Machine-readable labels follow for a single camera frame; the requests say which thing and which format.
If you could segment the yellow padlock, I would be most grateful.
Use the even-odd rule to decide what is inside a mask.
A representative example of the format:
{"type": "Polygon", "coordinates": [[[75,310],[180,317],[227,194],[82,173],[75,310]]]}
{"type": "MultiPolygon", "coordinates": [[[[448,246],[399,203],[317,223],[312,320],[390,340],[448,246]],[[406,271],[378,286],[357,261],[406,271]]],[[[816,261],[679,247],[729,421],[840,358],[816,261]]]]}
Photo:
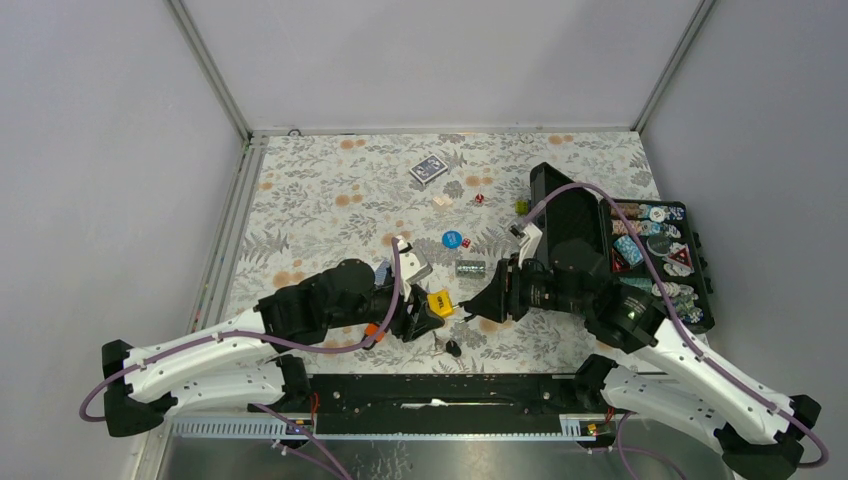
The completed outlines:
{"type": "Polygon", "coordinates": [[[464,311],[464,302],[455,301],[447,289],[428,292],[426,301],[430,311],[442,319],[448,319],[464,311]]]}

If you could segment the black headed key bunch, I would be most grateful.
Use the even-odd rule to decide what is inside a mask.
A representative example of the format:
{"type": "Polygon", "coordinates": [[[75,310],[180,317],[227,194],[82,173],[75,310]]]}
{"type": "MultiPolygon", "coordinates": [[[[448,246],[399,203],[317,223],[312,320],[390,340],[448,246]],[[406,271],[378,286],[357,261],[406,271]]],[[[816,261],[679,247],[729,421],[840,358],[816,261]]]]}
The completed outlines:
{"type": "Polygon", "coordinates": [[[439,353],[448,354],[453,358],[459,358],[462,356],[462,349],[460,345],[453,339],[444,339],[440,337],[437,333],[433,333],[433,343],[434,343],[434,351],[439,353]]]}

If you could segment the orange padlock with key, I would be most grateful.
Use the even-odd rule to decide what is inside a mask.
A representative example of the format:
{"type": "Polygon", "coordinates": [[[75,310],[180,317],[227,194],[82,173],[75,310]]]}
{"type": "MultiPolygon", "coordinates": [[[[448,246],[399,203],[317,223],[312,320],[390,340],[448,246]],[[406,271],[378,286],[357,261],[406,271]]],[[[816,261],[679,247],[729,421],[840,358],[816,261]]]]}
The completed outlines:
{"type": "Polygon", "coordinates": [[[385,332],[380,330],[380,326],[376,323],[369,323],[364,330],[363,338],[372,338],[373,342],[380,342],[385,336],[385,332]]]}

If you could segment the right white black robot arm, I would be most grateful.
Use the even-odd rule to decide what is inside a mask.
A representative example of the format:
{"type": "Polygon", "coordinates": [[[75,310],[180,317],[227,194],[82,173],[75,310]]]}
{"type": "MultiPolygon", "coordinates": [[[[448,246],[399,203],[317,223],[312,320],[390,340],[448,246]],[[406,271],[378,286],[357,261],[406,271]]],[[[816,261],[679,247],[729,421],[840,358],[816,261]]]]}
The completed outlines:
{"type": "Polygon", "coordinates": [[[689,331],[679,332],[667,308],[615,280],[605,258],[583,241],[557,245],[548,264],[518,255],[499,261],[491,283],[463,308],[498,322],[532,308],[579,315],[597,340],[680,384],[663,385],[593,354],[574,377],[583,410],[609,406],[658,421],[707,446],[745,479],[787,479],[802,465],[802,441],[819,403],[762,385],[689,331]]]}

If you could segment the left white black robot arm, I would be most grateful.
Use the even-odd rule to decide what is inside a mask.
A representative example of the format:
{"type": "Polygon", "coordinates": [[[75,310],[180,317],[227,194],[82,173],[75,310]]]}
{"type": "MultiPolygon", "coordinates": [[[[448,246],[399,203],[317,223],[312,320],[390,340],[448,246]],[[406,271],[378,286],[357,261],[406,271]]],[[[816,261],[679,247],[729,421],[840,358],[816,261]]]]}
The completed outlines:
{"type": "Polygon", "coordinates": [[[357,259],[262,298],[249,311],[185,337],[148,347],[114,340],[101,348],[107,382],[107,431],[129,437],[181,411],[278,403],[296,411],[309,401],[302,374],[274,366],[278,355],[321,347],[329,330],[383,321],[403,342],[440,328],[420,280],[432,266],[404,253],[379,280],[357,259]]]}

